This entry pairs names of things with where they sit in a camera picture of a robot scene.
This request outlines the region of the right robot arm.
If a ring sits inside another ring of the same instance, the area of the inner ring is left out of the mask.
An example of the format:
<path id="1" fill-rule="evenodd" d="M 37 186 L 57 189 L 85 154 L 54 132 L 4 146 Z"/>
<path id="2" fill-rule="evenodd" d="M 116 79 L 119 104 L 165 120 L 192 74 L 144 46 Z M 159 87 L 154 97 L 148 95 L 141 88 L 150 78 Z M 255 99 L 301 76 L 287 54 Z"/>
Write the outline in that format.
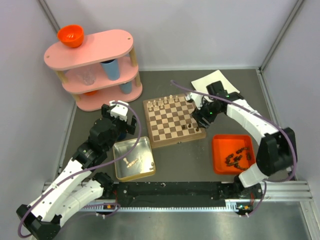
<path id="1" fill-rule="evenodd" d="M 221 81 L 207 85 L 207 93 L 191 91 L 185 97 L 194 103 L 192 117 L 200 128 L 208 128 L 218 114 L 240 124 L 257 142 L 255 163 L 234 177 L 233 192 L 245 198 L 252 187 L 288 167 L 297 166 L 295 132 L 281 128 L 254 110 L 238 92 L 228 92 Z"/>

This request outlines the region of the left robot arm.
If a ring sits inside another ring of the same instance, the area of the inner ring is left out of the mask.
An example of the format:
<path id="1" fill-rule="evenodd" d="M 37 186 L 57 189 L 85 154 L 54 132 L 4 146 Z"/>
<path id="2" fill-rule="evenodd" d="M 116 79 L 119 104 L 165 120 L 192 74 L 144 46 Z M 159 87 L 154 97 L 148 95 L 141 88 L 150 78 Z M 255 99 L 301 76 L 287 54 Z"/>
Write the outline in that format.
<path id="1" fill-rule="evenodd" d="M 136 128 L 141 128 L 136 112 L 128 123 L 129 111 L 133 111 L 130 105 L 120 100 L 101 107 L 102 117 L 94 122 L 88 139 L 77 148 L 60 175 L 37 199 L 16 210 L 20 219 L 17 229 L 20 238 L 26 238 L 21 232 L 26 228 L 37 240 L 52 240 L 88 203 L 113 194 L 113 182 L 103 172 L 96 173 L 82 189 L 73 190 L 96 169 L 106 166 L 107 153 L 121 135 L 134 135 Z"/>

